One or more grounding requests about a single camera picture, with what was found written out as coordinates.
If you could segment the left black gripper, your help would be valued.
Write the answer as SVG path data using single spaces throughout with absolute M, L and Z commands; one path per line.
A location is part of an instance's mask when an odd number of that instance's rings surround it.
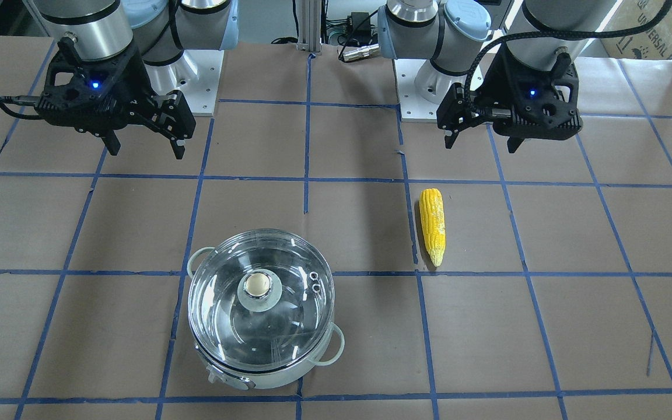
M 498 135 L 507 136 L 507 152 L 514 154 L 528 139 L 564 141 L 579 133 L 578 93 L 568 50 L 555 54 L 550 69 L 539 70 L 503 45 L 474 96 L 463 83 L 451 85 L 438 106 L 437 127 L 445 131 L 444 146 L 451 149 L 459 133 L 477 124 L 477 110 Z

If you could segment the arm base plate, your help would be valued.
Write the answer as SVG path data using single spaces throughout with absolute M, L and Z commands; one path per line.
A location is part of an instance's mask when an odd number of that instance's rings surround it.
M 213 117 L 224 57 L 224 51 L 185 50 L 175 62 L 146 64 L 146 70 L 156 93 L 179 90 L 194 116 Z
M 395 59 L 395 86 L 404 121 L 436 123 L 438 107 L 454 83 L 463 83 L 466 75 L 443 74 L 429 59 Z

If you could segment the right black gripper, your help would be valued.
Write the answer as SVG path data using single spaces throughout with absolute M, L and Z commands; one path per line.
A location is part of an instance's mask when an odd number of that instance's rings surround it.
M 82 58 L 72 38 L 58 40 L 36 113 L 56 127 L 97 133 L 112 156 L 121 149 L 114 130 L 144 125 L 167 138 L 181 160 L 197 127 L 184 92 L 156 95 L 133 40 L 117 55 L 96 61 Z

